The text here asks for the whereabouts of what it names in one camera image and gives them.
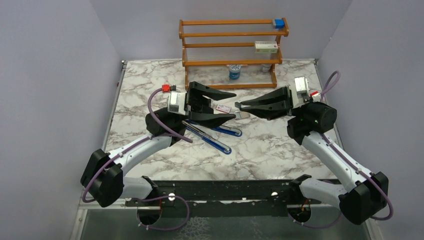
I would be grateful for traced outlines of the blue stapler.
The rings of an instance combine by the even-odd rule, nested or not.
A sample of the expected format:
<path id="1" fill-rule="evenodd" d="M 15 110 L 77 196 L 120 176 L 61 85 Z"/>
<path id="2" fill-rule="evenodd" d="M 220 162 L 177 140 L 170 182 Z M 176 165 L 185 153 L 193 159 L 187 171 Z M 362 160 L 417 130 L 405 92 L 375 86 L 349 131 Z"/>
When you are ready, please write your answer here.
<path id="1" fill-rule="evenodd" d="M 186 129 L 188 131 L 190 131 L 191 133 L 198 136 L 202 141 L 209 144 L 213 148 L 219 150 L 220 152 L 222 152 L 226 155 L 229 155 L 229 154 L 232 153 L 232 149 L 231 149 L 230 146 L 219 141 L 218 139 L 216 139 L 212 135 L 208 134 L 204 130 L 198 128 L 198 126 L 199 126 L 198 123 L 195 123 L 195 122 L 190 121 L 190 120 L 183 120 L 182 124 L 186 127 Z M 218 133 L 222 133 L 222 134 L 225 134 L 225 135 L 233 136 L 233 137 L 241 137 L 243 135 L 243 132 L 240 129 L 225 126 L 225 125 L 221 125 L 221 126 L 215 127 L 215 128 L 210 128 L 210 130 L 218 132 Z"/>

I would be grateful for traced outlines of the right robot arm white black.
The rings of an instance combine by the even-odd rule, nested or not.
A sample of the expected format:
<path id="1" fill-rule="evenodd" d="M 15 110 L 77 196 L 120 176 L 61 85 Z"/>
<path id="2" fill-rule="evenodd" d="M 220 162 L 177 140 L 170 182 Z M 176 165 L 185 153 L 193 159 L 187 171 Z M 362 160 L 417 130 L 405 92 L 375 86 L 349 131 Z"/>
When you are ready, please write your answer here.
<path id="1" fill-rule="evenodd" d="M 236 102 L 235 107 L 269 121 L 288 116 L 288 136 L 314 154 L 339 181 L 331 184 L 302 175 L 290 183 L 288 196 L 292 202 L 320 201 L 337 208 L 355 225 L 368 219 L 378 220 L 377 213 L 385 208 L 389 212 L 384 219 L 393 217 L 388 177 L 382 172 L 373 173 L 326 136 L 334 127 L 337 110 L 321 101 L 319 91 L 288 85 L 255 99 Z"/>

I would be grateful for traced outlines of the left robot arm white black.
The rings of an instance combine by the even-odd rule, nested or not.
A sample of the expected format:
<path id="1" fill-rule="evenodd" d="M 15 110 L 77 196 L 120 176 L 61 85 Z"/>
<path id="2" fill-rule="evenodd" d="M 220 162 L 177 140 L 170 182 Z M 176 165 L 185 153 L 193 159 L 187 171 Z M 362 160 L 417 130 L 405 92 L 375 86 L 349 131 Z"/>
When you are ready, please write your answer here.
<path id="1" fill-rule="evenodd" d="M 146 104 L 149 111 L 145 117 L 146 134 L 112 151 L 100 148 L 91 154 L 80 179 L 84 188 L 82 202 L 96 202 L 102 208 L 125 198 L 139 199 L 147 206 L 155 203 L 157 191 L 153 182 L 147 177 L 127 177 L 128 172 L 151 155 L 179 141 L 193 143 L 185 136 L 187 121 L 207 128 L 219 128 L 235 119 L 235 114 L 216 114 L 211 107 L 212 101 L 233 97 L 236 97 L 233 92 L 195 81 L 187 92 L 178 92 L 176 86 L 169 84 L 154 90 Z"/>

